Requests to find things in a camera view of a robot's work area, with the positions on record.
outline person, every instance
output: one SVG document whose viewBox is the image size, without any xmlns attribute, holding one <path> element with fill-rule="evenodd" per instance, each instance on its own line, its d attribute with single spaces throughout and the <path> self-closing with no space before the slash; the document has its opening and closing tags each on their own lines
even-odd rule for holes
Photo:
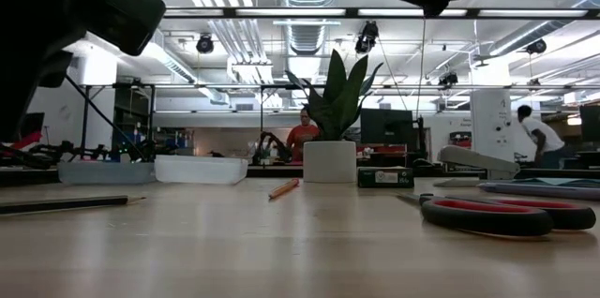
<svg viewBox="0 0 600 298">
<path fill-rule="evenodd" d="M 292 162 L 302 162 L 304 142 L 313 141 L 319 136 L 319 129 L 310 124 L 308 106 L 300 111 L 300 125 L 296 126 L 288 135 L 287 144 L 292 149 Z"/>
<path fill-rule="evenodd" d="M 562 169 L 562 159 L 571 155 L 554 129 L 533 119 L 532 108 L 526 105 L 517 109 L 517 118 L 535 143 L 535 164 L 544 169 Z"/>
</svg>

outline wooden table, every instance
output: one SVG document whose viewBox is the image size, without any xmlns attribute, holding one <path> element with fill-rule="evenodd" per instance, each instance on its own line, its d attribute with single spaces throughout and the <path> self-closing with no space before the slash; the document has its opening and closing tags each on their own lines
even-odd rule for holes
<svg viewBox="0 0 600 298">
<path fill-rule="evenodd" d="M 346 185 L 302 185 L 268 202 L 285 181 L 1 189 L 1 201 L 148 197 L 0 217 L 2 296 L 600 297 L 598 228 L 485 237 L 424 223 L 397 190 Z M 433 181 L 416 179 L 415 192 Z"/>
</svg>

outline white shirt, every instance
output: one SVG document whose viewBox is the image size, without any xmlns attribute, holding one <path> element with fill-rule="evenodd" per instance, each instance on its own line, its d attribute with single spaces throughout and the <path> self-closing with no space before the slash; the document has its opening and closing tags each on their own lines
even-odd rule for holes
<svg viewBox="0 0 600 298">
<path fill-rule="evenodd" d="M 527 117 L 523 119 L 521 122 L 523 128 L 527 132 L 530 138 L 532 138 L 533 142 L 537 143 L 537 137 L 532 134 L 534 130 L 539 130 L 542 134 L 546 135 L 546 144 L 544 144 L 543 152 L 553 152 L 555 150 L 559 150 L 564 147 L 564 142 L 561 140 L 558 134 L 552 129 L 550 126 L 544 124 L 543 122 L 532 119 L 531 117 Z"/>
</svg>

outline potted plant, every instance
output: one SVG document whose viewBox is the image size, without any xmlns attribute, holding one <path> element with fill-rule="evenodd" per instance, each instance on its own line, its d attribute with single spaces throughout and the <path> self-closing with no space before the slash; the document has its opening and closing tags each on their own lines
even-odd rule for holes
<svg viewBox="0 0 600 298">
<path fill-rule="evenodd" d="M 364 56 L 354 65 L 347 78 L 344 62 L 334 50 L 322 95 L 309 81 L 302 82 L 286 71 L 291 83 L 303 91 L 308 87 L 308 115 L 320 130 L 318 140 L 304 144 L 306 182 L 356 182 L 356 144 L 342 141 L 341 138 L 346 129 L 358 120 L 363 101 L 383 64 L 377 65 L 365 81 L 367 65 L 368 56 Z"/>
</svg>

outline scissors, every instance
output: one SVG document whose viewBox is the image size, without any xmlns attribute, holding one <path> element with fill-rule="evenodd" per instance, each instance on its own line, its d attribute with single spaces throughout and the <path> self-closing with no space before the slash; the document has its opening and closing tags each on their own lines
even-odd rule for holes
<svg viewBox="0 0 600 298">
<path fill-rule="evenodd" d="M 446 228 L 506 236 L 542 236 L 553 229 L 581 231 L 594 226 L 592 208 L 554 201 L 488 200 L 400 194 L 421 205 L 423 218 Z"/>
</svg>

